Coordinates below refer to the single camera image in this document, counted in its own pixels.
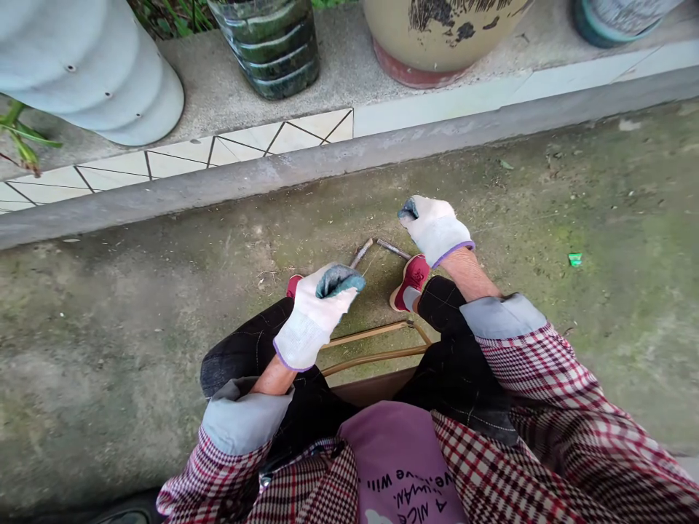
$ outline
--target red plaid fabric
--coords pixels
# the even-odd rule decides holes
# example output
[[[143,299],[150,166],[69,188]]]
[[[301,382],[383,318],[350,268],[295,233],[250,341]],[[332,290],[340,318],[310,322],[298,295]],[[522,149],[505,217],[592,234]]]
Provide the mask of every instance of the red plaid fabric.
[[[508,448],[433,412],[470,522],[699,522],[699,485],[604,398],[551,325],[478,342],[517,399],[510,417],[521,441]],[[256,474],[268,450],[227,456],[200,430],[158,510],[175,524],[357,522],[357,470],[342,441],[316,442],[259,491]]]

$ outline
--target red shoe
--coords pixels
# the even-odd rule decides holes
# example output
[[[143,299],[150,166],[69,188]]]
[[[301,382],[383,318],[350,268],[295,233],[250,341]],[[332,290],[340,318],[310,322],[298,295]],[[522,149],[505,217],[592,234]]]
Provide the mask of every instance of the red shoe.
[[[394,311],[410,311],[405,302],[403,302],[403,291],[406,287],[414,287],[418,291],[422,291],[427,277],[430,275],[430,266],[424,259],[424,255],[415,255],[406,264],[403,270],[403,283],[391,293],[391,298],[388,299],[389,304]]]
[[[294,275],[289,279],[289,284],[286,287],[286,295],[289,298],[294,298],[296,296],[296,286],[299,285],[302,278],[301,275]]]

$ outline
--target concrete ground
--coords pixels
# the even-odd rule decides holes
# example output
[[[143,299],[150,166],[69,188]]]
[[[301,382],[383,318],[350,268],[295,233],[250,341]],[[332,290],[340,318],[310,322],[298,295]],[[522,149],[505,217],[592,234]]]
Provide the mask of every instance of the concrete ground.
[[[415,253],[395,217],[411,194],[449,200],[494,280],[567,333],[608,397],[670,451],[699,453],[698,137],[699,103],[669,105],[0,253],[0,515],[178,472],[205,352],[289,276],[349,263],[368,237]],[[338,334],[405,317],[387,305],[402,268],[369,252]],[[397,332],[319,363],[418,343]]]

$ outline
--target hand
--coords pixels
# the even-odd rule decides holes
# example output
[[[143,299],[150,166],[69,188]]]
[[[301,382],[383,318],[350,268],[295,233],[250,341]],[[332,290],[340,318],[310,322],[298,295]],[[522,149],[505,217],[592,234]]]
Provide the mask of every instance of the hand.
[[[354,269],[330,263],[296,287],[293,311],[275,337],[274,344],[282,363],[294,371],[306,371],[315,364],[323,344],[347,313],[364,278]]]
[[[398,211],[398,219],[432,269],[460,247],[475,247],[468,228],[457,220],[454,209],[443,200],[411,196]]]

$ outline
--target gray shirt cuff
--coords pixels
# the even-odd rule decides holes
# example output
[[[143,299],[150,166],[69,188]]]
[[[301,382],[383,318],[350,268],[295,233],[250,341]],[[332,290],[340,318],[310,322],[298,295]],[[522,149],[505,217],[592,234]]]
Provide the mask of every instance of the gray shirt cuff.
[[[293,388],[286,395],[249,393],[257,377],[231,380],[211,397],[202,428],[222,453],[239,456],[267,444],[279,429]]]
[[[468,327],[479,338],[514,338],[546,326],[546,317],[524,295],[508,298],[485,297],[459,308]]]

